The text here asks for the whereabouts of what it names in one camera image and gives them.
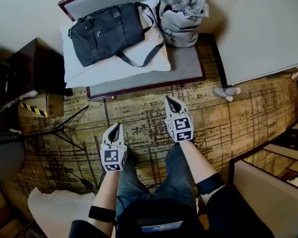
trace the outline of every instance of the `gray drawstring bag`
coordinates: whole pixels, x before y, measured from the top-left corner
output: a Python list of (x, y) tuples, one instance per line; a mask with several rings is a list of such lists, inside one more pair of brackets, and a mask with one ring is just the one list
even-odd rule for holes
[(178, 48), (195, 45), (203, 17), (209, 16), (205, 0), (161, 0), (160, 23), (165, 42)]

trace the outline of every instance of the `yellow black caution tape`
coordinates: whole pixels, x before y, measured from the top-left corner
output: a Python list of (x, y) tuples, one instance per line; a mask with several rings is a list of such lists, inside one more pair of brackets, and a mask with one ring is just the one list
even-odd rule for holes
[(41, 115), (41, 116), (43, 116), (43, 117), (48, 117), (48, 113), (47, 113), (47, 112), (44, 112), (44, 111), (42, 111), (42, 110), (39, 110), (39, 109), (37, 109), (37, 108), (35, 108), (35, 107), (32, 107), (32, 106), (30, 106), (30, 105), (27, 105), (27, 104), (25, 104), (24, 102), (19, 102), (19, 105), (20, 105), (21, 107), (23, 107), (23, 108), (29, 110), (29, 111), (32, 111), (32, 112), (38, 114), (38, 115)]

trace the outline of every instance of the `gray chair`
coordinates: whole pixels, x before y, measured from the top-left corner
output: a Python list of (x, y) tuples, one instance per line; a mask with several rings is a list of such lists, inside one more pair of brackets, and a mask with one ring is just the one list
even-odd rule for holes
[[(72, 21), (75, 21), (99, 9), (136, 1), (144, 0), (62, 0), (58, 5)], [(88, 99), (97, 100), (106, 97), (115, 99), (119, 94), (174, 84), (183, 85), (205, 79), (195, 47), (167, 47), (167, 54), (171, 64), (171, 71), (152, 71), (90, 86), (87, 88)]]

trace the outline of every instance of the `black tripod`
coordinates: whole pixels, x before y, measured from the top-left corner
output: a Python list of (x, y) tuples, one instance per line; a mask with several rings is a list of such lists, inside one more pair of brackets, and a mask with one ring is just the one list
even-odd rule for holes
[(84, 111), (85, 109), (87, 109), (89, 106), (86, 106), (85, 108), (83, 108), (82, 110), (78, 111), (75, 115), (71, 116), (70, 118), (68, 118), (65, 122), (61, 123), (59, 126), (57, 126), (56, 128), (47, 131), (47, 132), (43, 132), (43, 133), (39, 133), (39, 134), (33, 134), (33, 135), (28, 135), (28, 136), (23, 136), (20, 135), (19, 133), (17, 133), (15, 135), (15, 138), (11, 138), (11, 139), (6, 139), (6, 140), (1, 140), (0, 141), (0, 145), (3, 144), (7, 144), (7, 143), (11, 143), (11, 142), (18, 142), (21, 140), (26, 140), (26, 139), (31, 139), (31, 138), (36, 138), (36, 137), (41, 137), (41, 136), (45, 136), (45, 135), (55, 135), (57, 137), (59, 137), (60, 139), (64, 140), (65, 142), (71, 144), (72, 146), (77, 147), (78, 149), (82, 150), (82, 151), (86, 151), (86, 149), (76, 145), (73, 140), (66, 134), (66, 132), (64, 131), (64, 129), (66, 128), (66, 126), (82, 111)]

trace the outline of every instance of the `white cloth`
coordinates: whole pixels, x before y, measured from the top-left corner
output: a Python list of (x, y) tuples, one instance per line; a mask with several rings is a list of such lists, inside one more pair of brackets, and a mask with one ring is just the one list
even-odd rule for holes
[[(146, 0), (142, 3), (149, 5), (155, 15), (155, 8), (158, 5), (159, 0)], [(140, 7), (138, 10), (140, 12), (142, 26), (145, 29), (151, 25), (151, 21), (146, 15), (141, 13)], [(148, 9), (145, 10), (145, 13), (151, 15)], [(130, 66), (117, 56), (83, 67), (76, 57), (72, 40), (68, 37), (68, 29), (70, 27), (71, 26), (65, 26), (61, 28), (65, 65), (65, 82), (67, 83), (67, 88), (96, 85), (153, 70), (170, 70), (170, 63), (168, 61), (165, 46), (160, 49), (158, 54), (156, 54), (151, 62), (144, 68)], [(160, 44), (161, 41), (162, 36), (156, 24), (154, 24), (154, 26), (145, 33), (145, 40), (124, 50), (124, 54), (136, 64), (141, 65), (144, 63), (144, 60), (149, 52), (156, 45)]]
[(48, 238), (68, 238), (74, 220), (88, 220), (93, 193), (78, 195), (67, 190), (43, 194), (34, 188), (28, 199), (30, 212)]

